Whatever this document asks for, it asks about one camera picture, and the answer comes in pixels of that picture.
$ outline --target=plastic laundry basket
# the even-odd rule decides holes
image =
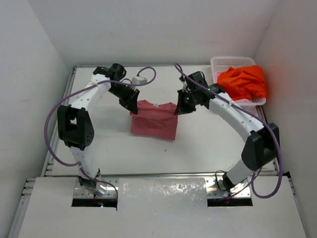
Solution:
[[[239,68],[244,66],[253,66],[256,63],[249,57],[212,57],[211,59],[211,71],[212,79],[214,83],[217,83],[219,73],[227,71],[230,67]],[[236,101],[240,106],[253,107],[264,105],[266,98],[253,97],[251,102]]]

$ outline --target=folded cloth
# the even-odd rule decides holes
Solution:
[[[137,105],[138,114],[130,113],[132,134],[175,140],[178,121],[178,116],[174,115],[175,104],[154,105],[146,100],[141,100]]]
[[[253,97],[266,98],[266,82],[260,66],[232,68],[219,75],[217,83],[222,86],[234,100]]]

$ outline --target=white wall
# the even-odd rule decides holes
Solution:
[[[278,0],[29,0],[70,65],[253,57]]]
[[[45,118],[61,98],[70,71],[27,0],[1,1],[0,30],[0,238],[4,238],[25,179],[41,174],[47,151]]]
[[[257,52],[268,81],[265,112],[281,147],[309,237],[317,237],[317,1],[282,0]]]

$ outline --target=white table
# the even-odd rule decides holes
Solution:
[[[126,67],[127,78],[136,75],[142,67]],[[77,68],[71,92],[86,86],[95,67]],[[157,66],[156,80],[140,87],[139,100],[151,103],[177,104],[177,90],[181,89],[180,74],[173,66]],[[186,74],[202,71],[212,84],[209,65],[183,66]],[[152,71],[142,72],[147,79]],[[256,108],[251,111],[257,114]],[[90,113],[95,129],[92,147],[103,175],[209,173],[228,170],[240,159],[244,142],[221,117],[205,107],[178,118],[175,141],[135,136],[130,133],[131,116],[119,105],[118,99],[106,93]],[[70,150],[58,140],[56,154],[65,162],[74,163]],[[263,171],[272,171],[272,163]],[[47,176],[77,175],[77,168],[68,168],[54,162]]]
[[[36,179],[19,238],[306,237],[286,177],[274,197],[253,195],[253,206],[229,208],[207,207],[201,178],[121,178],[118,211],[71,207],[75,181]],[[262,176],[255,185],[260,194],[268,194],[276,181],[277,177]]]

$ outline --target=robotic arm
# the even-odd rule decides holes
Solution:
[[[215,95],[208,93],[206,90],[181,76],[180,80],[184,83],[184,86],[182,90],[177,91],[178,103],[175,115],[192,113],[196,110],[196,105],[205,106],[208,110],[217,113],[229,123],[245,142],[241,160],[226,172],[218,183],[220,190],[227,190],[229,192],[235,185],[276,158],[277,151],[274,141],[261,122],[231,106],[231,104],[238,105],[220,85],[213,84],[208,86],[201,72],[195,72],[189,75],[189,78],[227,99],[230,101],[230,104],[225,103],[223,100],[215,97]],[[279,138],[278,127],[273,123],[269,124],[269,126],[276,138]]]
[[[97,84],[97,87],[83,92],[77,99],[68,106],[59,106],[57,109],[58,136],[70,148],[75,161],[92,178],[100,176],[100,170],[96,167],[93,152],[90,144],[94,139],[94,128],[89,117],[99,99],[107,92],[119,98],[119,103],[134,114],[138,113],[137,98],[140,93],[138,89],[119,85],[115,83],[100,83],[110,79],[122,80],[126,70],[119,64],[113,64],[110,68],[97,67],[86,88]],[[87,188],[95,189],[96,183],[86,178],[79,171],[79,181]]]

